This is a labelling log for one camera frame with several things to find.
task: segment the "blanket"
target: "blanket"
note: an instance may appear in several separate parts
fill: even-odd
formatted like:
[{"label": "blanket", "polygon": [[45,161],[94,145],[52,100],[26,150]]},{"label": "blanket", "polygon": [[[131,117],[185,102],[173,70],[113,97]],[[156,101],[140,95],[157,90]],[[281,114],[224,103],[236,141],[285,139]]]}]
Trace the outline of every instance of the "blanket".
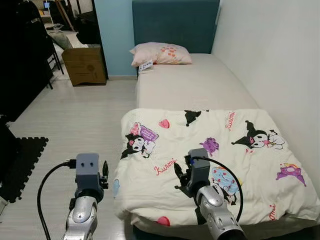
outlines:
[{"label": "blanket", "polygon": [[[205,223],[193,198],[177,186],[189,150],[204,148],[227,166],[243,192],[239,223],[275,221],[283,215],[317,220],[320,201],[302,164],[261,109],[168,111],[135,109],[121,120],[123,149],[115,170],[115,214],[129,213],[168,227]],[[236,217],[239,188],[223,167],[210,163],[209,181]]]}]

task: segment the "teal headboard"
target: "teal headboard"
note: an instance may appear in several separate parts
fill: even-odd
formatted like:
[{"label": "teal headboard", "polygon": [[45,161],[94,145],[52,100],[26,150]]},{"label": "teal headboard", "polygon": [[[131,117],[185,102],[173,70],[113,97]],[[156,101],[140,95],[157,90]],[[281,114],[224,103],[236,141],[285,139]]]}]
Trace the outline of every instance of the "teal headboard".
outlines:
[{"label": "teal headboard", "polygon": [[132,0],[135,45],[176,44],[211,53],[220,0]]}]

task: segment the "pillow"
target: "pillow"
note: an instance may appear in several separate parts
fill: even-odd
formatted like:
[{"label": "pillow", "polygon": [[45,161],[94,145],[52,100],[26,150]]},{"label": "pillow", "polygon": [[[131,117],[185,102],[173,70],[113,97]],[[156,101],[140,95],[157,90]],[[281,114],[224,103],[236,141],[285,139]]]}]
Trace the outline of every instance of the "pillow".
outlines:
[{"label": "pillow", "polygon": [[183,46],[161,42],[141,43],[130,50],[133,54],[132,66],[152,60],[153,64],[191,64],[191,56]]}]

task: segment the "light blue wall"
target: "light blue wall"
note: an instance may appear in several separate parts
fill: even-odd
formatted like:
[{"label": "light blue wall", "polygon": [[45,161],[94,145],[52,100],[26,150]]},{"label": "light blue wall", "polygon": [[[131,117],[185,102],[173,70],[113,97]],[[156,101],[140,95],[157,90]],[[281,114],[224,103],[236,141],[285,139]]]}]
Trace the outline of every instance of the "light blue wall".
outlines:
[{"label": "light blue wall", "polygon": [[137,74],[129,52],[134,47],[132,0],[94,0],[109,76]]}]

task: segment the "pink heart print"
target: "pink heart print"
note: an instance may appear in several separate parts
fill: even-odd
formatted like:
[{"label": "pink heart print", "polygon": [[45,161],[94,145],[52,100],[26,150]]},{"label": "pink heart print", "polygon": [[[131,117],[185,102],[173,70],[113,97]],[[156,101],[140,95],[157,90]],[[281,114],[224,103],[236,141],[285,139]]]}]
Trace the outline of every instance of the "pink heart print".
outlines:
[{"label": "pink heart print", "polygon": [[167,119],[164,119],[162,121],[159,122],[159,126],[164,128],[164,129],[168,129],[170,127],[170,123]]}]

